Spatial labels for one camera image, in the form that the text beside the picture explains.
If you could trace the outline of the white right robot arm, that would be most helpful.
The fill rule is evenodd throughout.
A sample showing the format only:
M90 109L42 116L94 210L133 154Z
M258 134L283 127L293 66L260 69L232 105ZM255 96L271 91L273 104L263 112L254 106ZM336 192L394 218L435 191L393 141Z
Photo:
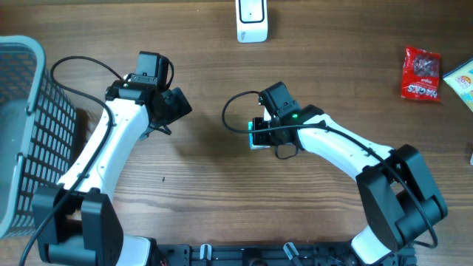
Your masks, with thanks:
M351 177L367 219L366 228L350 246L363 263L372 265L430 233L448 215L446 201L421 153L405 144L394 149L369 141L338 125L314 105L301 107L284 83L258 94L265 109L253 121L258 146L293 144L316 154Z

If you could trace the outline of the beige wet wipes pack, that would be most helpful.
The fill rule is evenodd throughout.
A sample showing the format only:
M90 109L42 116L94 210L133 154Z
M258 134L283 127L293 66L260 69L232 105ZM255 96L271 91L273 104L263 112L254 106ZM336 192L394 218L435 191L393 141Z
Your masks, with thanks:
M443 80L472 110L472 59L444 74Z

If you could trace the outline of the red snack bag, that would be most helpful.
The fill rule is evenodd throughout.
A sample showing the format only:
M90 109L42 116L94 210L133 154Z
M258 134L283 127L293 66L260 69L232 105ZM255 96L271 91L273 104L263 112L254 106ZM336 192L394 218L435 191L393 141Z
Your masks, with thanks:
M406 47L401 79L401 97L439 102L439 53Z

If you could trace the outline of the teal tissue pack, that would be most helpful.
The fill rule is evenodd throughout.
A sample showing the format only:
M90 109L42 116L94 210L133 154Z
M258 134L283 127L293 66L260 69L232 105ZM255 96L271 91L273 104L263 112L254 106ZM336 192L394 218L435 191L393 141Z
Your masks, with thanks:
M248 122L248 129L253 130L253 122L249 121ZM269 149L270 146L264 146L264 145L256 145L253 143L254 137L252 134L249 134L249 143L250 143L250 149L251 150L257 150L257 149Z

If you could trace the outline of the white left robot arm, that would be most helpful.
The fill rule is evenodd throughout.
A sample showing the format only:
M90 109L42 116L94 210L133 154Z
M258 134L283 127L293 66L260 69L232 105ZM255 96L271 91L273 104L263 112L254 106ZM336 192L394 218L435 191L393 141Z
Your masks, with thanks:
M41 261L58 265L167 265L153 238L123 232L112 199L118 178L139 140L192 110L172 88L174 65L156 52L140 52L135 72L118 77L101 101L103 117L74 165L55 187L33 197L35 233L20 258L37 244Z

